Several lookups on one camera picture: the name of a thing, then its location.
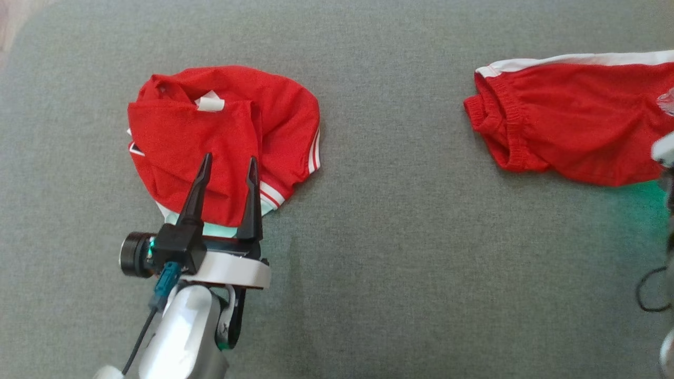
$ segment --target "red fabric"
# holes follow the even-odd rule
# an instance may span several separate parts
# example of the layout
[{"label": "red fabric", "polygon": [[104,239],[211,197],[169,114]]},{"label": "red fabric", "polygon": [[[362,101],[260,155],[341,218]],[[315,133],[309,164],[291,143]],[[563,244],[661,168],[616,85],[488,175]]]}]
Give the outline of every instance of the red fabric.
[{"label": "red fabric", "polygon": [[465,100],[472,127],[497,164],[514,172],[554,169],[598,185],[656,179],[651,145],[674,130],[657,98],[674,87],[674,63],[553,63],[475,74]]},{"label": "red fabric", "polygon": [[[209,91],[225,100],[219,112],[197,111]],[[180,212],[200,163],[213,153],[203,219],[236,227],[243,218],[251,156],[261,181],[284,199],[309,176],[309,151],[318,131],[316,98],[282,76],[240,66],[199,67],[153,75],[128,108],[131,153],[150,195]]]}]

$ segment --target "looped black cable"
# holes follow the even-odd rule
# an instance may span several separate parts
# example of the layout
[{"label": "looped black cable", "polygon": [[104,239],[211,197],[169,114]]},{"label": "looped black cable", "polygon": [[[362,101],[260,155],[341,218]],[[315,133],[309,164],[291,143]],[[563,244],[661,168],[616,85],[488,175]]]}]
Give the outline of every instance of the looped black cable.
[{"label": "looped black cable", "polygon": [[672,304],[668,303],[667,305],[664,305],[659,308],[649,308],[644,305],[644,302],[641,300],[641,288],[646,284],[646,282],[655,274],[665,271],[667,269],[667,266],[662,266],[655,268],[654,270],[651,270],[648,272],[648,274],[645,274],[642,278],[641,281],[639,281],[639,284],[636,286],[636,302],[639,304],[639,308],[641,308],[642,311],[644,312],[664,312],[671,308]]}]

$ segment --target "white robot link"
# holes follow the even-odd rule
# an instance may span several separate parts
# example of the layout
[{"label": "white robot link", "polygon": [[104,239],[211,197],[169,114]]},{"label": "white robot link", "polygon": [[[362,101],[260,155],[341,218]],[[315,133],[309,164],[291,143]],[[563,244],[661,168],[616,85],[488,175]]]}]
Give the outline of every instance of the white robot link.
[{"label": "white robot link", "polygon": [[261,258],[262,213],[257,161],[251,158],[248,195],[234,238],[203,236],[201,220],[212,155],[208,153],[176,225],[158,233],[133,232],[122,244],[119,266],[124,274],[159,280],[150,300],[150,315],[122,370],[101,368],[95,379],[122,379],[155,314],[161,322],[139,365],[141,379],[223,379],[228,369],[222,354],[239,339],[247,289],[265,289],[270,268]]}]

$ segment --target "red garment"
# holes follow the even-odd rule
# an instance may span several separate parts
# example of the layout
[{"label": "red garment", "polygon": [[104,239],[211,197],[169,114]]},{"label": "red garment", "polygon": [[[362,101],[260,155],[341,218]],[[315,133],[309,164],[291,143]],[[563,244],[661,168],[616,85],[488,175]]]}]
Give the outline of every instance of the red garment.
[{"label": "red garment", "polygon": [[[221,111],[198,111],[214,91]],[[275,209],[320,167],[316,98],[282,76],[239,66],[153,75],[128,108],[133,163],[150,195],[180,212],[200,163],[213,154],[205,222],[236,227],[243,218],[246,174],[258,159],[262,201]]]},{"label": "red garment", "polygon": [[554,169],[599,185],[656,179],[650,157],[674,117],[658,98],[674,88],[674,51],[511,59],[476,70],[465,100],[498,165]]}]

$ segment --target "cable connector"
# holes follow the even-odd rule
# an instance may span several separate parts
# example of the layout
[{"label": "cable connector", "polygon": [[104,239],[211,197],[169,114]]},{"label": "cable connector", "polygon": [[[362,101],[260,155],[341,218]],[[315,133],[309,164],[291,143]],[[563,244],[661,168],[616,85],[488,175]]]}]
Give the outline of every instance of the cable connector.
[{"label": "cable connector", "polygon": [[150,309],[156,308],[159,312],[164,311],[164,307],[166,307],[166,303],[169,300],[169,294],[171,294],[171,290],[178,283],[181,271],[182,268],[178,262],[167,262],[164,265],[162,274],[154,286],[154,295],[148,304]]}]

